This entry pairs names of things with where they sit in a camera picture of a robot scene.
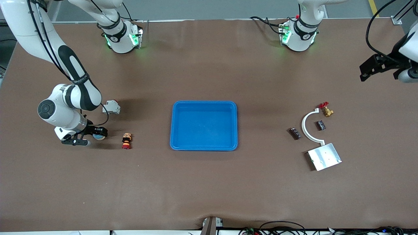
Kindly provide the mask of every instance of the round black joint cap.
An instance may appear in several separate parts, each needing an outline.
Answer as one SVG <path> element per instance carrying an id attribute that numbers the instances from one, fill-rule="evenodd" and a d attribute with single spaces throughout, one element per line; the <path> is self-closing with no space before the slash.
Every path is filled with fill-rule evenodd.
<path id="1" fill-rule="evenodd" d="M 49 119 L 55 112 L 55 104 L 52 100 L 44 100 L 38 106 L 38 114 L 42 119 Z"/>

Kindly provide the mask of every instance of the small figurine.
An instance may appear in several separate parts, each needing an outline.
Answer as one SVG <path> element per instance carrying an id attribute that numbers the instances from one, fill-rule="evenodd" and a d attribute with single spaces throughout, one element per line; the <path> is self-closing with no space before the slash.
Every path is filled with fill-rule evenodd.
<path id="1" fill-rule="evenodd" d="M 123 138 L 122 138 L 122 148 L 123 149 L 130 149 L 130 142 L 132 140 L 132 135 L 130 133 L 125 133 L 123 134 Z"/>
<path id="2" fill-rule="evenodd" d="M 293 136 L 295 140 L 302 138 L 302 135 L 299 133 L 299 131 L 296 128 L 290 128 L 289 133 Z"/>
<path id="3" fill-rule="evenodd" d="M 321 121 L 317 121 L 316 122 L 316 126 L 318 127 L 318 130 L 325 130 L 326 129 L 325 124 L 324 124 L 324 122 L 322 120 Z"/>
<path id="4" fill-rule="evenodd" d="M 324 112 L 325 117 L 328 118 L 329 116 L 331 116 L 334 113 L 334 111 L 330 110 L 327 107 L 327 105 L 329 105 L 329 103 L 328 102 L 324 102 L 324 103 L 318 105 L 318 108 L 322 109 L 322 111 Z"/>

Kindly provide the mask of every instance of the metal plate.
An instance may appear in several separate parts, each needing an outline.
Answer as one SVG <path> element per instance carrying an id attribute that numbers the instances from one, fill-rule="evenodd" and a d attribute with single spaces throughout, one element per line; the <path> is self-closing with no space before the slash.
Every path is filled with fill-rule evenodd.
<path id="1" fill-rule="evenodd" d="M 313 166 L 317 171 L 341 163 L 337 151 L 332 143 L 308 151 Z"/>

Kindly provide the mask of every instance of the small dark component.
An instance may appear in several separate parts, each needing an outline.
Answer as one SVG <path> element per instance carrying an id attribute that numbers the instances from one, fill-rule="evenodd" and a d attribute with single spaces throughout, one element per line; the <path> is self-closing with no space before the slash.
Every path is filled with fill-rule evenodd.
<path id="1" fill-rule="evenodd" d="M 324 122 L 322 120 L 321 121 L 317 121 L 316 122 L 316 126 L 318 127 L 318 130 L 325 130 L 326 129 L 325 124 L 324 124 Z"/>
<path id="2" fill-rule="evenodd" d="M 302 137 L 299 131 L 296 128 L 290 128 L 289 133 L 293 136 L 295 140 L 298 140 Z"/>

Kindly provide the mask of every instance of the white robot link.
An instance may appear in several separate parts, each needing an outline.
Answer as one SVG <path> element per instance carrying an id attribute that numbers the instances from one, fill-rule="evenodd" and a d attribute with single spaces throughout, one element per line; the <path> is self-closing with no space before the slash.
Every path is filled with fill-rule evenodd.
<path id="1" fill-rule="evenodd" d="M 348 0 L 297 0 L 299 18 L 279 25 L 280 41 L 293 51 L 304 51 L 314 42 L 317 29 L 325 16 L 324 5 L 343 3 Z"/>
<path id="2" fill-rule="evenodd" d="M 111 47 L 118 53 L 126 53 L 135 48 L 129 32 L 135 27 L 130 22 L 122 21 L 116 8 L 121 0 L 72 0 L 86 12 L 94 15 L 105 33 L 111 35 L 121 28 L 111 42 Z M 19 44 L 31 55 L 49 61 L 71 81 L 72 84 L 55 86 L 51 95 L 38 106 L 39 116 L 56 126 L 55 133 L 64 144 L 87 146 L 84 135 L 93 135 L 96 139 L 107 136 L 107 130 L 94 125 L 78 110 L 93 111 L 102 104 L 102 95 L 91 81 L 77 55 L 69 48 L 55 31 L 46 14 L 44 0 L 0 0 L 3 15 Z"/>

